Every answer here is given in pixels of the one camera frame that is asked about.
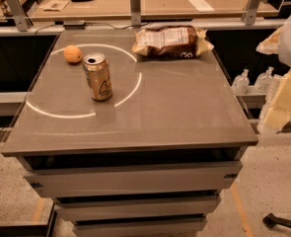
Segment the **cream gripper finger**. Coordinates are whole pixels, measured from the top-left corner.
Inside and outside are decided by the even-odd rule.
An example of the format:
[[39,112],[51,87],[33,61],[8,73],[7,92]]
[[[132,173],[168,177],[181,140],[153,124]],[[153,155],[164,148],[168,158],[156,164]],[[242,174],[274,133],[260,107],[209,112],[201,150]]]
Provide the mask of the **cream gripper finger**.
[[279,38],[283,28],[275,30],[268,38],[261,41],[256,47],[256,51],[262,54],[277,54],[279,51]]
[[263,124],[281,130],[291,119],[291,69],[281,77]]

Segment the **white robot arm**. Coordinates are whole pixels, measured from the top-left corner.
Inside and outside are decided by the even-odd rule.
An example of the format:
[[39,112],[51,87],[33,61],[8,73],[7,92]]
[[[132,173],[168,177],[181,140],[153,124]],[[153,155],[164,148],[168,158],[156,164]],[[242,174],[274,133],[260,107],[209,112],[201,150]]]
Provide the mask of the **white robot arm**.
[[291,16],[256,50],[263,54],[277,54],[279,61],[290,67],[283,76],[273,77],[257,125],[261,134],[277,133],[291,119]]

